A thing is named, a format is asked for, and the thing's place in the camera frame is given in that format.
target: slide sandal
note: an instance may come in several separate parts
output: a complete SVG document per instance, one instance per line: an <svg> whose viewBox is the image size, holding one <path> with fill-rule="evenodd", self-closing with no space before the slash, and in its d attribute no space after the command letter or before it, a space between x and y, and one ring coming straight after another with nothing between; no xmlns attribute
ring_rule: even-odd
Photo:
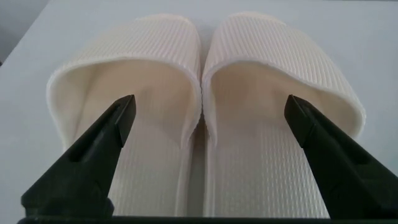
<svg viewBox="0 0 398 224"><path fill-rule="evenodd" d="M205 216L328 217L284 119L287 97L311 102L352 137L365 113L316 43L274 17L234 14L214 33L202 94L209 133Z"/></svg>
<svg viewBox="0 0 398 224"><path fill-rule="evenodd" d="M47 103L64 150L115 100L136 97L109 192L114 215L184 215L201 113L199 51L186 18L148 16L102 35L50 78Z"/></svg>

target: background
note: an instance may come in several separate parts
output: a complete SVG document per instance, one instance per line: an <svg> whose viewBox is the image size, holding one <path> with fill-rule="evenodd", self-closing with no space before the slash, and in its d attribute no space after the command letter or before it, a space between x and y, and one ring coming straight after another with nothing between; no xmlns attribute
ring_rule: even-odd
<svg viewBox="0 0 398 224"><path fill-rule="evenodd" d="M52 72L109 28L163 12L188 17L196 25L202 41L202 66L213 31L229 14L257 11L304 31L341 68L366 109L366 125L357 141L398 174L398 2L47 2L0 0L1 223L16 223L23 217L21 195L62 154L45 101ZM195 187L188 200L192 215L200 215L200 203L192 201L200 200L203 191L203 151L202 146L194 152L191 184Z"/></svg>

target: slipper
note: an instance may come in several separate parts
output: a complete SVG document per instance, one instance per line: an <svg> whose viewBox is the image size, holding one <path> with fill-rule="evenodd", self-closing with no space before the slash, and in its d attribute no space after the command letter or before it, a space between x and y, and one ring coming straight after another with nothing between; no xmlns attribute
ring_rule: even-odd
<svg viewBox="0 0 398 224"><path fill-rule="evenodd" d="M209 133L205 216L328 217L284 119L287 97L311 102L352 137L365 113L314 41L271 16L232 15L214 33L202 94Z"/></svg>
<svg viewBox="0 0 398 224"><path fill-rule="evenodd" d="M201 113L199 51L186 18L148 16L102 35L50 78L47 103L64 150L115 100L136 97L109 192L114 215L184 215Z"/></svg>

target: black plastic jaw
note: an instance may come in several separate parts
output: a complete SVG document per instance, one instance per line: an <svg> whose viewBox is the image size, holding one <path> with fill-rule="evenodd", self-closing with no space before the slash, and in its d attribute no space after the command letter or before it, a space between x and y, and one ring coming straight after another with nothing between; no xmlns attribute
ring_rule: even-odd
<svg viewBox="0 0 398 224"><path fill-rule="evenodd" d="M290 95L285 118L332 219L398 218L398 178L309 102Z"/></svg>
<svg viewBox="0 0 398 224"><path fill-rule="evenodd" d="M135 116L133 95L115 101L22 196L26 216L111 217L109 188Z"/></svg>

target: white wall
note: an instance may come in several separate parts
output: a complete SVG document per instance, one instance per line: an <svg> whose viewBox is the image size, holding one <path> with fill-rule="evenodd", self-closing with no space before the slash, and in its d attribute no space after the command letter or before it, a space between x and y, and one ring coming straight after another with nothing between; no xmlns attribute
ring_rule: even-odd
<svg viewBox="0 0 398 224"><path fill-rule="evenodd" d="M48 1L0 0L0 61L5 61Z"/></svg>

